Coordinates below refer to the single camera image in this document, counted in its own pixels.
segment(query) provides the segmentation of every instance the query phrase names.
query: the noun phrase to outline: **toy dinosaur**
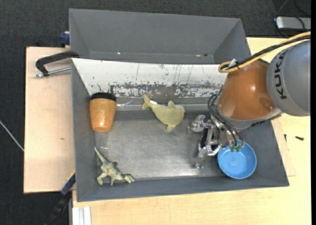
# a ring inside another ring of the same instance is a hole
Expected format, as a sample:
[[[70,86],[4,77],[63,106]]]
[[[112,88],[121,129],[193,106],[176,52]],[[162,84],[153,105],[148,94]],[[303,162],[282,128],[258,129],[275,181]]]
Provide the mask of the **toy dinosaur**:
[[[143,110],[147,107],[151,108],[156,117],[167,125],[167,132],[172,131],[179,125],[184,118],[185,109],[181,105],[175,105],[172,101],[168,102],[168,106],[158,105],[151,101],[147,95],[144,95]]]
[[[122,172],[117,168],[116,162],[111,162],[106,159],[95,147],[95,152],[97,153],[98,157],[100,158],[102,165],[101,170],[102,173],[100,176],[97,177],[98,183],[103,185],[102,178],[110,177],[111,178],[111,185],[113,185],[115,180],[125,180],[128,183],[135,182],[135,179],[130,174],[122,174]]]

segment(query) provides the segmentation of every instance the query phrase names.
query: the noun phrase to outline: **wooden table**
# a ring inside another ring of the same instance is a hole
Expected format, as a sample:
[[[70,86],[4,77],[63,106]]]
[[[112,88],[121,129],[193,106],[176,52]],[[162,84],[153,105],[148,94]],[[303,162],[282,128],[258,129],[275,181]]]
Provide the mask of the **wooden table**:
[[[247,38],[255,53],[281,39]],[[35,78],[35,61],[67,48],[29,47],[26,63],[24,192],[60,191],[75,169],[70,72]],[[274,51],[265,60],[272,59]],[[69,60],[48,69],[69,66]],[[92,224],[311,224],[310,117],[283,114],[273,122],[289,187],[77,202]]]

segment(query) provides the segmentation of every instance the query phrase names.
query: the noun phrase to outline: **white wire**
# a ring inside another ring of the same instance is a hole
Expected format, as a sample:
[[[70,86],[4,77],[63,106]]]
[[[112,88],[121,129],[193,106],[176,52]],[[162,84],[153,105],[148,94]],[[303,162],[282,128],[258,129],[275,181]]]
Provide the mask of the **white wire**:
[[[19,148],[24,152],[24,148],[21,146],[21,144],[17,141],[17,139],[13,136],[13,134],[11,134],[11,132],[9,131],[9,129],[1,122],[0,120],[0,124],[3,126],[3,128],[8,132],[8,134],[11,136],[11,138],[14,140],[14,142],[19,146]]]

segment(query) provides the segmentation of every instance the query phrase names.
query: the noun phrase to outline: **black cup rim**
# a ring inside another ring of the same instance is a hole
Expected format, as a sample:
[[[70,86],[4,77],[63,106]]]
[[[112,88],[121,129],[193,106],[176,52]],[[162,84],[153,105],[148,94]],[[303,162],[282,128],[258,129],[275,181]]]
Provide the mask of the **black cup rim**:
[[[95,93],[91,96],[90,100],[93,100],[93,99],[96,99],[96,98],[105,98],[105,99],[110,99],[110,100],[113,100],[113,101],[116,101],[117,98],[111,94],[111,93],[107,93],[107,92],[98,92],[98,93]]]

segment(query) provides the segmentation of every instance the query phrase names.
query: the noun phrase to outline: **orange cup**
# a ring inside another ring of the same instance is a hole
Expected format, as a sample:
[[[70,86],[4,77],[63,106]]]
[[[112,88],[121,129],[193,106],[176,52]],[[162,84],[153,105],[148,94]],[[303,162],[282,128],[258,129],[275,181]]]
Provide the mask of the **orange cup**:
[[[97,132],[110,131],[117,109],[116,98],[113,94],[99,92],[90,99],[91,127]]]

